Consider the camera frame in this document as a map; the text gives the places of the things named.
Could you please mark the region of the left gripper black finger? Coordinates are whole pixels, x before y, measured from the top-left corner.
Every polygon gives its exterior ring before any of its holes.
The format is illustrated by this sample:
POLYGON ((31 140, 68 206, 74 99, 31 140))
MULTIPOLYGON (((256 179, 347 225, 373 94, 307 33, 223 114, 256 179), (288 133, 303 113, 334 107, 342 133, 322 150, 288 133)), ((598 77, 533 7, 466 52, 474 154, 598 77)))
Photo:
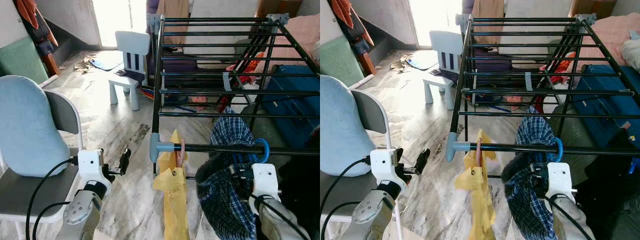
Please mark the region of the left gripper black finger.
POLYGON ((130 165, 130 158, 131 158, 131 150, 129 148, 125 148, 125 150, 123 151, 123 153, 119 158, 119 174, 121 176, 126 174, 126 171, 130 165))
POLYGON ((430 153, 431 153, 430 149, 429 148, 425 148, 418 155, 418 157, 416 159, 416 174, 421 175, 423 173, 423 170, 425 169, 426 163, 428 162, 428 158, 430 157, 430 153))

